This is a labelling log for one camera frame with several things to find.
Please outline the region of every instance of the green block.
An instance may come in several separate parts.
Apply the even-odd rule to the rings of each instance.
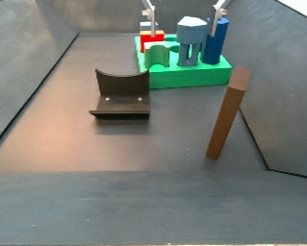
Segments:
[[[231,74],[231,65],[221,56],[221,62],[210,65],[198,60],[197,66],[179,66],[179,42],[177,35],[166,36],[166,46],[170,47],[170,66],[157,64],[150,69],[151,88],[171,88],[183,86],[214,86],[225,85]],[[141,53],[141,38],[135,37],[139,70],[145,72],[146,54]]]

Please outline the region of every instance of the black curved block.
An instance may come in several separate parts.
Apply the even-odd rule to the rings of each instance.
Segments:
[[[101,97],[94,116],[150,116],[150,71],[130,76],[107,74],[98,69]]]

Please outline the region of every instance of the brown wooden block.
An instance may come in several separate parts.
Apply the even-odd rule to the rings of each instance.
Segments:
[[[249,87],[251,71],[246,67],[237,67],[233,70],[227,91],[222,101],[222,108],[213,131],[206,156],[218,159],[222,147],[230,132],[231,124],[241,107],[241,102]]]

